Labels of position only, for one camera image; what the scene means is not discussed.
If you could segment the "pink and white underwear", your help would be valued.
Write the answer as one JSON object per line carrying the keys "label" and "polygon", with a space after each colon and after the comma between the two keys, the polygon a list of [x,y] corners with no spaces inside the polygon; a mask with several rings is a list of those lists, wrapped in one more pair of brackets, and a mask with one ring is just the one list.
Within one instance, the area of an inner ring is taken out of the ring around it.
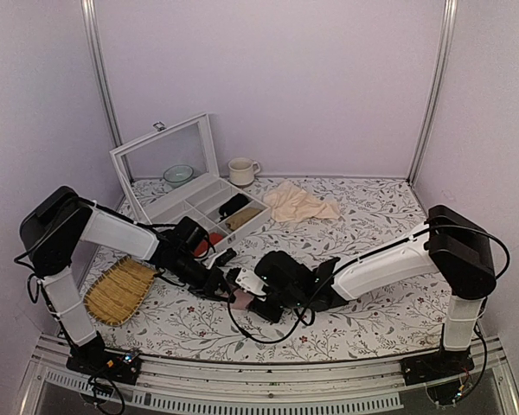
{"label": "pink and white underwear", "polygon": [[234,302],[232,308],[235,310],[246,310],[248,305],[254,300],[254,296],[243,291],[236,290],[234,292]]}

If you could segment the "cream beige underwear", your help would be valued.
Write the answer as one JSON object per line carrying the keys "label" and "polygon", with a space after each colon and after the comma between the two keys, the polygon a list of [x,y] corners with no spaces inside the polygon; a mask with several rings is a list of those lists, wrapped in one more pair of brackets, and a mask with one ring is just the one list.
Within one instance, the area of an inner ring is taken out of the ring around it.
{"label": "cream beige underwear", "polygon": [[271,209],[272,219],[280,223],[298,223],[309,219],[337,220],[341,216],[335,201],[322,201],[290,181],[283,181],[267,191],[262,201]]}

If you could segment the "olive rolled garment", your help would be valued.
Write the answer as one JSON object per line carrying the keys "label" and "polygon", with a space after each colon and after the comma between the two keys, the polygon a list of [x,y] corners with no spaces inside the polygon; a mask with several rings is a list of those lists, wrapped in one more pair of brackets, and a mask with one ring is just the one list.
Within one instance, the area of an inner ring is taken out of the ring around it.
{"label": "olive rolled garment", "polygon": [[245,207],[241,211],[228,217],[226,226],[230,231],[236,231],[260,213],[261,210],[259,208]]}

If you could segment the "white divided organizer box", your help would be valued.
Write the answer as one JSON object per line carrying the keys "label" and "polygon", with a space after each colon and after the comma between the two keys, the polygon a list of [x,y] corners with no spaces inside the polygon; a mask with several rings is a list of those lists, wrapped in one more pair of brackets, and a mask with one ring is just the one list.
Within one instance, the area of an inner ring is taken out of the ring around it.
{"label": "white divided organizer box", "polygon": [[[138,220],[175,224],[188,216],[208,233],[223,237],[215,244],[218,251],[235,248],[246,236],[265,225],[271,214],[270,208],[258,198],[210,174],[201,175],[179,188],[172,188],[160,179],[142,179],[134,182],[131,190],[133,195],[128,199]],[[222,214],[219,209],[236,195],[244,195],[247,199],[242,210],[254,208],[259,212],[233,230],[228,222],[234,215]]]}

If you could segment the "floral patterned table mat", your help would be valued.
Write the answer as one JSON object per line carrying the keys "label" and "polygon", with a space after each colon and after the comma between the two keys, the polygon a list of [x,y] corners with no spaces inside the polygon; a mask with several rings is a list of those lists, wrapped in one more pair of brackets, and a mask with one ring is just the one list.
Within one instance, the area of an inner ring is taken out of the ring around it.
{"label": "floral patterned table mat", "polygon": [[[309,268],[352,259],[425,219],[401,180],[301,178],[297,185],[337,202],[336,220],[270,220],[237,245],[234,266],[251,269],[266,253],[288,252]],[[315,315],[309,326],[287,311],[269,323],[240,306],[200,299],[168,276],[157,280],[133,317],[118,327],[97,324],[110,348],[206,361],[280,363],[342,361],[436,348],[450,290],[438,274],[423,274],[371,291]]]}

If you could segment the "black rolled garment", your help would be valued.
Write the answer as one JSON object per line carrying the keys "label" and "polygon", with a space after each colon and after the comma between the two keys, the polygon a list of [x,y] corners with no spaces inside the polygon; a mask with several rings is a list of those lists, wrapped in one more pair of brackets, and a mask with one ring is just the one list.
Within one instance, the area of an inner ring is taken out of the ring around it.
{"label": "black rolled garment", "polygon": [[228,216],[238,212],[249,203],[249,199],[244,194],[237,194],[231,197],[228,201],[220,205],[218,213],[220,217],[227,218]]}

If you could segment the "woven bamboo tray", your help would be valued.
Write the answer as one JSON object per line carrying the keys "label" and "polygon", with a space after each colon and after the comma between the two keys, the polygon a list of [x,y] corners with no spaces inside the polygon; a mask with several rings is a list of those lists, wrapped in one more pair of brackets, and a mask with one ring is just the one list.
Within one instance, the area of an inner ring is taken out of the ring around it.
{"label": "woven bamboo tray", "polygon": [[156,272],[131,257],[118,260],[90,286],[83,299],[88,314],[108,326],[127,322],[141,306]]}

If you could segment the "clear glass bowl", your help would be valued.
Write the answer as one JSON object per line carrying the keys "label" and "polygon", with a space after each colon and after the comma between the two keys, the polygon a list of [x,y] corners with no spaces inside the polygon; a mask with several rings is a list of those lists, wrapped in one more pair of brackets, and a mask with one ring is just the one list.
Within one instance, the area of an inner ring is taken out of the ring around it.
{"label": "clear glass bowl", "polygon": [[173,165],[163,173],[163,179],[171,186],[180,186],[194,177],[195,170],[187,164]]}

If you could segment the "white ceramic mug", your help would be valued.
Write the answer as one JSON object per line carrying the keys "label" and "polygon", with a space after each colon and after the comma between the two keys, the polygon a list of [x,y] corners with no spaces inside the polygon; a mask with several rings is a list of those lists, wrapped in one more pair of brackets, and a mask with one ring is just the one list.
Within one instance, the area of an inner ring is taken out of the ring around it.
{"label": "white ceramic mug", "polygon": [[249,186],[261,171],[257,161],[246,157],[236,157],[228,163],[229,181],[238,187]]}

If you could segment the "white framed glass lid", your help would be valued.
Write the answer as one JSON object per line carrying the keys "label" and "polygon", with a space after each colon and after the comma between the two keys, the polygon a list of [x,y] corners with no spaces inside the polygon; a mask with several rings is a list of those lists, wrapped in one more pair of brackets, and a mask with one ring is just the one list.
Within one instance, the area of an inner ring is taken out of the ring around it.
{"label": "white framed glass lid", "polygon": [[173,166],[188,165],[194,170],[189,183],[176,187],[176,192],[200,189],[210,179],[220,177],[207,113],[172,126],[157,122],[154,128],[153,132],[110,151],[125,197],[135,210],[144,206],[144,200],[137,194],[137,185],[143,180],[161,182],[163,173]]}

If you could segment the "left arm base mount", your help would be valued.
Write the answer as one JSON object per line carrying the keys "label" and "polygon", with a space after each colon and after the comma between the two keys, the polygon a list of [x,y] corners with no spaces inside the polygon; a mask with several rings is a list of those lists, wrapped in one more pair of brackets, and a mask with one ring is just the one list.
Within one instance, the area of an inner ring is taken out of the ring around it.
{"label": "left arm base mount", "polygon": [[108,351],[100,334],[82,346],[71,346],[66,364],[69,370],[80,374],[133,386],[137,383],[141,366],[137,349],[123,353]]}

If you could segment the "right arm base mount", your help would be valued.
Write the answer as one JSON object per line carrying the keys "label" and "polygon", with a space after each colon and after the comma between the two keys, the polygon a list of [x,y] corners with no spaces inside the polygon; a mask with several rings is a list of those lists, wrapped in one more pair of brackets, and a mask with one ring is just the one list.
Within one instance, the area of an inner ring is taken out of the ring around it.
{"label": "right arm base mount", "polygon": [[459,349],[447,348],[443,339],[434,352],[400,360],[400,372],[407,386],[464,374],[474,367],[470,345]]}

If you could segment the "right aluminium corner post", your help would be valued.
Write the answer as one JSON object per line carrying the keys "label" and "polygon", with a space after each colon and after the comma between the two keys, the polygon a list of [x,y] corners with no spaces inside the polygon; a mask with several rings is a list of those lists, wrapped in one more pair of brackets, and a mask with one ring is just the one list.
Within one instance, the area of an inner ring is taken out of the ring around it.
{"label": "right aluminium corner post", "polygon": [[439,45],[437,49],[436,63],[433,70],[432,83],[429,90],[425,113],[422,119],[420,134],[417,139],[413,160],[410,165],[407,181],[412,188],[415,187],[419,179],[422,164],[428,148],[430,136],[436,118],[439,98],[445,81],[445,73],[449,56],[452,49],[455,22],[458,13],[457,0],[445,0],[444,11],[439,35]]}

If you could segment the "aluminium corner post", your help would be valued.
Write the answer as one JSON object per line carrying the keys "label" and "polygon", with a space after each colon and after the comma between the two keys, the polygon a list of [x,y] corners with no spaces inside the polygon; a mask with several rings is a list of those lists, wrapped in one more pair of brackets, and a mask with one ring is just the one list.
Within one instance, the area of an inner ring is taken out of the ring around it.
{"label": "aluminium corner post", "polygon": [[93,0],[81,0],[80,5],[100,101],[106,116],[106,123],[112,139],[112,145],[114,148],[117,148],[122,144],[122,139],[106,74],[106,64],[99,38],[95,2]]}
{"label": "aluminium corner post", "polygon": [[429,90],[425,113],[422,119],[420,134],[417,139],[413,160],[410,165],[407,181],[412,188],[415,187],[419,179],[422,164],[428,148],[430,136],[436,118],[439,98],[445,81],[445,73],[449,56],[452,49],[455,22],[458,13],[457,0],[445,0],[444,11],[439,35],[439,45],[437,49],[436,63],[433,70],[432,83]]}

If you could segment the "left aluminium corner post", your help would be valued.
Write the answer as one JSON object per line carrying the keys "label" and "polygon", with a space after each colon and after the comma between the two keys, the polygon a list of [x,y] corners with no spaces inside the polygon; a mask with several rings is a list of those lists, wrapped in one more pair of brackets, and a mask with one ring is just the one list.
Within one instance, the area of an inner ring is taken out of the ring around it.
{"label": "left aluminium corner post", "polygon": [[100,101],[106,116],[106,123],[112,139],[112,145],[114,148],[117,148],[122,144],[122,139],[106,74],[106,64],[99,38],[95,2],[93,0],[81,0],[80,5]]}

